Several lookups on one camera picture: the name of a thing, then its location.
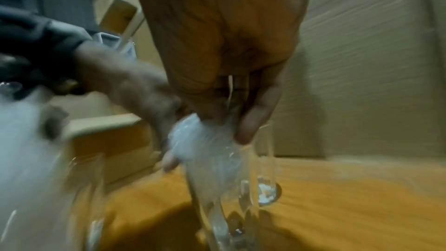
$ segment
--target hand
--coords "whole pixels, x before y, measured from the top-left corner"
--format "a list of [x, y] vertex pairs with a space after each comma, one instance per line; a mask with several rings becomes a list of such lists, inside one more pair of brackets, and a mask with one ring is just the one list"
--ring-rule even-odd
[[164, 169], [176, 167], [177, 161], [167, 153], [167, 138], [172, 126], [189, 112], [169, 87], [166, 75], [150, 63], [127, 60], [94, 42], [85, 42], [76, 53], [81, 85], [106, 94], [113, 103], [146, 120], [160, 142]]
[[282, 93], [308, 0], [140, 0], [171, 86], [202, 119], [243, 101], [236, 141], [249, 143]]

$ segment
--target bubble wrap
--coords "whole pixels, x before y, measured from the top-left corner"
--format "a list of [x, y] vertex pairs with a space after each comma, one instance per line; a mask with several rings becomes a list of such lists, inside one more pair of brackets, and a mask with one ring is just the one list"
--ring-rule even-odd
[[190, 115], [169, 136], [173, 154], [185, 166], [200, 201], [214, 201], [237, 185], [246, 158], [234, 141], [235, 119], [224, 125]]

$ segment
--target dark sleeve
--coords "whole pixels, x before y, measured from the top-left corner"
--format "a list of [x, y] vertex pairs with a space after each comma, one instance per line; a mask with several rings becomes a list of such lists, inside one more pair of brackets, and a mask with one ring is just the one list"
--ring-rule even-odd
[[80, 34], [53, 28], [49, 19], [0, 6], [0, 53], [26, 59], [2, 64], [0, 80], [20, 82], [26, 89], [76, 80], [73, 55], [85, 40]]

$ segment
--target table surface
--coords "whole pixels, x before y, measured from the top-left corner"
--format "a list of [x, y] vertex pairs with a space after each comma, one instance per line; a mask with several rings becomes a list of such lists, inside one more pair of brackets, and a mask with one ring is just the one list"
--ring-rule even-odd
[[[446, 250], [446, 168], [277, 159], [282, 194], [261, 209], [267, 251]], [[177, 170], [110, 195], [102, 250], [204, 251]]]

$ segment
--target orange wooden surface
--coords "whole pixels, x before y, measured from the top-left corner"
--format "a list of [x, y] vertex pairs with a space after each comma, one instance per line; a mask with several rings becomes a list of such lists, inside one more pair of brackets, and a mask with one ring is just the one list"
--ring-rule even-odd
[[[278, 159], [277, 182], [260, 212], [267, 251], [446, 250], [443, 167]], [[179, 171], [116, 191], [107, 215], [105, 251], [206, 250]]]

